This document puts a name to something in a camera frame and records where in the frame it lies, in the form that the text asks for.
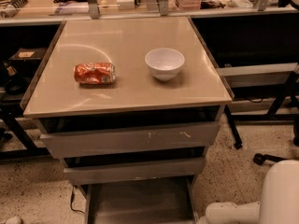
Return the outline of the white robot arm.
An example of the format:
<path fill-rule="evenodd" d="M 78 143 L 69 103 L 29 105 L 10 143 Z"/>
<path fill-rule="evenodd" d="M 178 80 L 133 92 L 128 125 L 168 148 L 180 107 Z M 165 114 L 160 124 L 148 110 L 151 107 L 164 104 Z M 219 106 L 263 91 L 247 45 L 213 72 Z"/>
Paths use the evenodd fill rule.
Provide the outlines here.
<path fill-rule="evenodd" d="M 274 164 L 258 202 L 211 203 L 196 224 L 299 224 L 299 161 Z"/>

